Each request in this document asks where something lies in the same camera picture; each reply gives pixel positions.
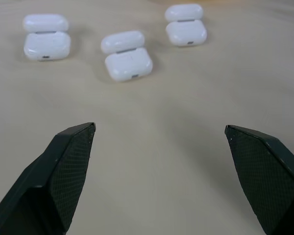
beige table surface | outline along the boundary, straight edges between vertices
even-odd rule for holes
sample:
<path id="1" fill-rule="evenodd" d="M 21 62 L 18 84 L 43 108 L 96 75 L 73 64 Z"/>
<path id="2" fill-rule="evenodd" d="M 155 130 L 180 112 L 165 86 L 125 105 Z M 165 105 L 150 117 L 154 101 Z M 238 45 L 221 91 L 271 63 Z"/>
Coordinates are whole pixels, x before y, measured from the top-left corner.
<path id="1" fill-rule="evenodd" d="M 294 153 L 294 2 L 201 2 L 209 39 L 190 48 L 165 33 L 175 2 L 0 0 L 0 200 L 57 132 L 94 121 L 68 234 L 264 234 L 223 132 L 254 128 Z M 69 58 L 25 58 L 22 19 L 31 13 L 69 19 Z M 117 84 L 100 42 L 133 29 L 145 34 L 154 70 Z"/>

